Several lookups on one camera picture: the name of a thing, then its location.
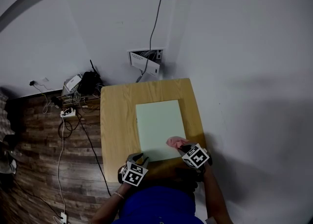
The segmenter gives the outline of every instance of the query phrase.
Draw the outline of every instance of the pink object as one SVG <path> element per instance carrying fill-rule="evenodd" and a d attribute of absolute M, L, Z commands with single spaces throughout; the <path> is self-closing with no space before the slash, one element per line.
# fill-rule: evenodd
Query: pink object
<path fill-rule="evenodd" d="M 178 149 L 180 148 L 183 144 L 188 142 L 188 140 L 179 137 L 179 136 L 173 136 L 167 139 L 166 144 L 172 148 Z"/>

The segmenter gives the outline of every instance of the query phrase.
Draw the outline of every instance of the gray cable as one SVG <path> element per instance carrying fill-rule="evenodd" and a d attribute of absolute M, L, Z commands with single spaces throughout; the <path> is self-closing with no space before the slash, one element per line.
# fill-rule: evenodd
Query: gray cable
<path fill-rule="evenodd" d="M 155 22 L 155 25 L 154 25 L 154 27 L 153 27 L 153 30 L 152 30 L 152 33 L 151 33 L 151 36 L 150 36 L 149 52 L 151 51 L 151 39 L 152 39 L 153 33 L 154 33 L 154 31 L 155 31 L 156 25 L 157 25 L 157 18 L 158 18 L 158 13 L 159 13 L 160 6 L 161 6 L 161 1 L 162 1 L 162 0 L 160 0 L 159 3 L 158 3 L 157 13 L 156 13 L 156 22 Z M 145 72 L 146 72 L 146 70 L 147 70 L 147 65 L 148 65 L 149 58 L 150 58 L 150 55 L 149 55 L 149 57 L 147 58 L 145 70 L 142 72 L 142 75 L 140 75 L 140 76 L 138 77 L 138 79 L 136 80 L 136 83 L 139 82 L 139 81 L 141 80 L 142 76 L 145 74 Z"/>

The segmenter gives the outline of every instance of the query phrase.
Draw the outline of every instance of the light green paper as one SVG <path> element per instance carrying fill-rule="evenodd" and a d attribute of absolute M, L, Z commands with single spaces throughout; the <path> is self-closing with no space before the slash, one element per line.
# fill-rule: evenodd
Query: light green paper
<path fill-rule="evenodd" d="M 166 145 L 169 137 L 186 138 L 178 100 L 138 104 L 136 115 L 141 151 L 150 161 L 180 157 Z"/>

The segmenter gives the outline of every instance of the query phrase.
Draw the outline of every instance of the person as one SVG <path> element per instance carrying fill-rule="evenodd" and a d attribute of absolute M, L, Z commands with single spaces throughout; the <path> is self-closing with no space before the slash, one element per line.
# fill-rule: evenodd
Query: person
<path fill-rule="evenodd" d="M 222 192 L 208 163 L 203 175 L 207 223 L 232 224 Z M 195 217 L 194 195 L 186 187 L 150 186 L 136 189 L 123 183 L 93 216 L 92 224 L 202 224 Z M 114 221 L 119 211 L 119 219 Z"/>

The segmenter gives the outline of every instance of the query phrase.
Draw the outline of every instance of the wooden floor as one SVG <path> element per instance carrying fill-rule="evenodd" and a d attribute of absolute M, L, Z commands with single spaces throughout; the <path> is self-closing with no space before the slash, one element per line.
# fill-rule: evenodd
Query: wooden floor
<path fill-rule="evenodd" d="M 22 156 L 14 156 L 17 172 L 13 182 L 7 183 L 7 187 L 2 185 L 0 189 L 0 211 L 4 218 L 1 223 L 55 223 L 55 213 L 38 198 L 24 193 L 16 181 L 27 192 L 41 197 L 59 215 L 64 208 L 57 180 L 58 158 L 62 149 L 62 140 L 58 136 L 58 126 L 62 122 L 60 109 L 51 103 L 48 113 L 43 114 L 44 105 L 43 96 L 21 98 L 7 103 L 8 118 L 18 140 L 15 150 L 21 152 Z M 100 111 L 81 114 L 82 123 L 102 164 Z M 78 120 L 73 119 L 70 122 L 75 127 Z M 4 182 L 12 178 L 12 175 L 2 176 L 1 181 Z M 108 193 L 81 126 L 65 139 L 60 163 L 60 182 L 68 221 L 71 224 L 89 223 L 89 219 L 108 197 Z M 109 183 L 111 192 L 117 187 L 118 183 Z"/>

